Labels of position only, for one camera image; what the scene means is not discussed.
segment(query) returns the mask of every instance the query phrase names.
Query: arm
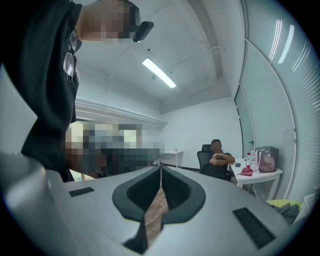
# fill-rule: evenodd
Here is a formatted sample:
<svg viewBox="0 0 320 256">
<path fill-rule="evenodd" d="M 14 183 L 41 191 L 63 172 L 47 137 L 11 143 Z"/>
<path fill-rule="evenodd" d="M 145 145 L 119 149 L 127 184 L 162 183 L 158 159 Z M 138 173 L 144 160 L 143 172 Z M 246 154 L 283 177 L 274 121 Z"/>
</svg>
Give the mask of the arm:
<svg viewBox="0 0 320 256">
<path fill-rule="evenodd" d="M 228 164 L 228 161 L 227 160 L 218 160 L 218 159 L 215 159 L 212 157 L 210 159 L 209 163 L 212 164 L 213 166 L 224 166 L 224 165 Z"/>
<path fill-rule="evenodd" d="M 219 154 L 220 157 L 224 158 L 229 164 L 233 164 L 236 160 L 232 155 Z"/>
</svg>

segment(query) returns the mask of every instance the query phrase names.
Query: window blind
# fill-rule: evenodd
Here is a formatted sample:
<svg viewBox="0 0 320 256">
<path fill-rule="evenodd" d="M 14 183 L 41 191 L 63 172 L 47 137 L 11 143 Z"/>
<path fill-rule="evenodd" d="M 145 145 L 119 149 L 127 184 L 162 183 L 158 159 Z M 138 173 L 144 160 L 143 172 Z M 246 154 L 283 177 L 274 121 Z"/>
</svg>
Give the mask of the window blind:
<svg viewBox="0 0 320 256">
<path fill-rule="evenodd" d="M 240 84 L 251 111 L 255 147 L 279 149 L 277 166 L 283 171 L 275 199 L 283 199 L 295 167 L 294 119 L 288 97 L 277 74 L 265 57 L 247 43 Z"/>
<path fill-rule="evenodd" d="M 303 201 L 320 183 L 320 61 L 303 29 L 282 5 L 270 0 L 243 3 L 246 37 L 269 61 L 290 100 L 297 158 L 287 198 Z"/>
</svg>

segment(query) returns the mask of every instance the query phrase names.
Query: black office chair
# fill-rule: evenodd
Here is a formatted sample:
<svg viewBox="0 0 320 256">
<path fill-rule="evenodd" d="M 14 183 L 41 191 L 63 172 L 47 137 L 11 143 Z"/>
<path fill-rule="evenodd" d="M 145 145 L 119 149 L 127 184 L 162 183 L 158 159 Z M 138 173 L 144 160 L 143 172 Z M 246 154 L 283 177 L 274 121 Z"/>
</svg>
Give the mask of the black office chair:
<svg viewBox="0 0 320 256">
<path fill-rule="evenodd" d="M 209 163 L 210 159 L 212 158 L 212 151 L 210 149 L 210 144 L 202 145 L 201 151 L 196 153 L 199 164 L 200 164 L 200 173 L 204 174 L 204 165 Z"/>
<path fill-rule="evenodd" d="M 201 151 L 198 151 L 196 153 L 198 160 L 199 160 L 199 164 L 200 164 L 200 173 L 201 174 L 205 174 L 204 165 L 208 164 L 210 159 L 213 156 L 213 153 L 212 153 L 210 147 L 211 147 L 210 144 L 204 144 L 204 145 L 202 145 Z M 226 171 L 226 179 L 223 178 L 223 180 L 231 181 L 231 177 L 234 177 L 234 176 L 235 175 L 233 174 L 232 171 L 227 170 Z"/>
</svg>

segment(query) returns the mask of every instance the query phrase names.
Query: hand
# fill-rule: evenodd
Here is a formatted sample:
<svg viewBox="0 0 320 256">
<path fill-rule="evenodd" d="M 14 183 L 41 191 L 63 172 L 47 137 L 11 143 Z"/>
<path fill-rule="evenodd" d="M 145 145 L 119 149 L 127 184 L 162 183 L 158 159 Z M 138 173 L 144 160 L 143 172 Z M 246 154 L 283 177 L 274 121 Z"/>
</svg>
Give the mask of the hand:
<svg viewBox="0 0 320 256">
<path fill-rule="evenodd" d="M 215 153 L 212 158 L 217 159 L 222 157 L 221 155 L 222 155 L 221 153 Z"/>
</svg>

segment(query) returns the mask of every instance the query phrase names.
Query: pixelated area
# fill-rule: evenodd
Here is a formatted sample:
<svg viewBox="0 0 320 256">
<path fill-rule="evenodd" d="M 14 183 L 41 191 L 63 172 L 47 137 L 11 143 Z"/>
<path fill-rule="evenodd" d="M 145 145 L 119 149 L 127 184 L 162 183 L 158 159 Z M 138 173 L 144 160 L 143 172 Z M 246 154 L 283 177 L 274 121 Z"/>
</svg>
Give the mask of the pixelated area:
<svg viewBox="0 0 320 256">
<path fill-rule="evenodd" d="M 150 166 L 160 155 L 156 132 L 141 124 L 78 121 L 70 125 L 65 141 L 71 166 L 91 177 L 92 173 L 117 175 L 135 171 Z"/>
<path fill-rule="evenodd" d="M 86 7 L 81 26 L 90 33 L 90 40 L 127 44 L 134 37 L 140 23 L 139 8 L 133 3 L 125 0 L 100 0 Z"/>
</svg>

